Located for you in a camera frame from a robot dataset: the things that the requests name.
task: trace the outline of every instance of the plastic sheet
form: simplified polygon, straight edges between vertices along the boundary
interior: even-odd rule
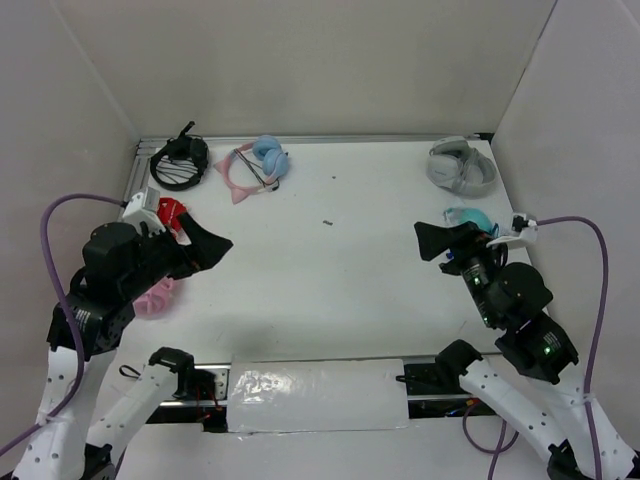
[[[401,360],[234,363],[230,432],[388,430],[409,425]]]

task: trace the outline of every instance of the pink object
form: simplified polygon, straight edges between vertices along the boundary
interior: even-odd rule
[[[169,305],[171,290],[175,280],[165,277],[147,290],[146,293],[133,302],[136,315],[150,316],[162,312]]]
[[[229,187],[229,189],[231,190],[231,202],[233,202],[234,205],[240,203],[249,195],[255,195],[256,193],[268,192],[271,190],[271,187],[263,187],[262,185],[257,185],[255,187],[240,187],[233,183],[229,178],[229,169],[231,168],[231,162],[233,162],[234,158],[238,156],[236,152],[246,152],[248,150],[251,150],[252,148],[253,142],[245,143],[241,147],[235,148],[230,151],[223,160],[214,165],[215,169],[218,170],[222,175],[224,183],[226,183],[227,187]],[[278,177],[271,175],[264,180],[264,183],[273,184],[277,179]]]

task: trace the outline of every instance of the white backdrop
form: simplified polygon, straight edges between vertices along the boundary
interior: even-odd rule
[[[56,0],[142,136],[495,131],[553,0]]]
[[[34,420],[46,378],[55,295],[38,228],[55,198],[85,191],[121,197],[134,142],[90,69],[42,0],[3,2],[0,15],[0,444]],[[93,227],[113,207],[78,202],[52,219],[66,284]],[[0,476],[22,455],[0,460]]]
[[[640,2],[559,0],[494,139],[516,208],[539,218],[584,215],[604,231],[610,293],[595,389],[640,447]],[[586,359],[601,258],[588,227],[544,227],[532,252],[555,294],[552,314]]]

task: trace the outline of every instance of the white headphones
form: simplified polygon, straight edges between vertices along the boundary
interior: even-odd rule
[[[496,166],[464,137],[438,140],[429,151],[427,176],[439,187],[456,195],[481,197],[498,177]]]

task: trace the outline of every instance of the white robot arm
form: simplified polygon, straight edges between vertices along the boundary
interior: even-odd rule
[[[532,266],[506,264],[505,243],[528,245],[536,236],[535,221],[521,214],[514,214],[513,227],[513,235],[498,241],[471,222],[453,228],[415,224],[422,259],[431,261],[449,250],[449,261],[440,269],[461,276],[486,326],[505,332],[496,346],[537,389],[545,409],[502,380],[466,342],[451,344],[439,361],[463,390],[491,406],[529,441],[548,462],[553,480],[636,476],[640,473],[636,452],[617,434],[595,397],[585,395],[578,352],[544,311],[552,293]],[[587,403],[595,436],[587,419]]]
[[[49,412],[67,396],[78,368],[77,345],[60,304],[47,341],[49,372],[37,424],[12,477],[20,480],[115,478],[115,466],[133,435],[158,405],[183,395],[194,375],[193,357],[161,348],[135,386],[90,428],[96,399],[125,327],[133,301],[165,276],[185,278],[216,265],[233,244],[178,216],[191,244],[179,245],[156,215],[159,194],[146,189],[127,204],[123,221],[98,227],[83,248],[85,267],[71,282],[65,301],[74,312],[84,351],[79,389],[58,415]]]

